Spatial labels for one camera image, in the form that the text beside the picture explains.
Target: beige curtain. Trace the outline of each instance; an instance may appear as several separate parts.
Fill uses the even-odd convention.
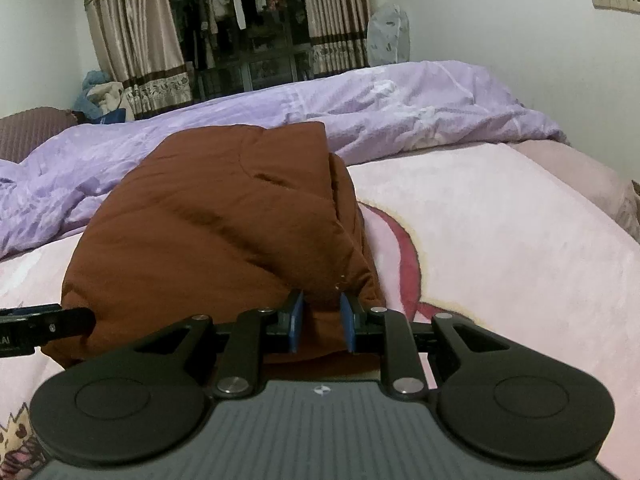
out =
[[[305,0],[314,73],[333,75],[367,65],[369,0]]]
[[[191,104],[169,0],[84,0],[100,68],[124,85],[135,117]]]

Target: gray gripper base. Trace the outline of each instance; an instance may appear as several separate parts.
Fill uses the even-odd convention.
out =
[[[548,472],[502,469],[482,462],[452,443],[427,407],[389,399],[373,381],[270,381],[256,397],[220,403],[199,434],[150,462],[112,470],[87,470],[53,461],[33,478],[611,480],[614,477],[595,462]]]

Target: black robotic device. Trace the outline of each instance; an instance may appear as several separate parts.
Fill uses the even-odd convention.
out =
[[[297,291],[280,310],[196,315],[50,378],[30,406],[50,458],[34,478],[614,478],[595,460],[614,418],[595,378],[460,316],[409,323],[348,295],[341,311],[348,349],[380,354],[380,381],[260,380],[264,354],[297,349]],[[10,311],[0,356],[94,325],[85,308]]]

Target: purple blanket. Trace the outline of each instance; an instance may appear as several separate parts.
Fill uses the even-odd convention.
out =
[[[20,164],[0,160],[0,258],[78,231],[117,183],[168,135],[199,126],[273,128],[322,121],[346,164],[474,140],[564,141],[487,70],[457,61],[402,63],[292,83],[126,124],[75,126]]]

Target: folded brown jacket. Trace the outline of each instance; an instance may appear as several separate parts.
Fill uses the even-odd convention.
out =
[[[306,322],[299,353],[284,362],[344,352],[340,292],[383,304],[353,184],[323,124],[187,130],[165,139],[89,222],[62,305],[89,306],[96,328],[44,353],[67,366],[193,314],[230,322],[277,308],[292,288],[305,291]],[[316,362],[322,373],[360,371],[344,356]]]

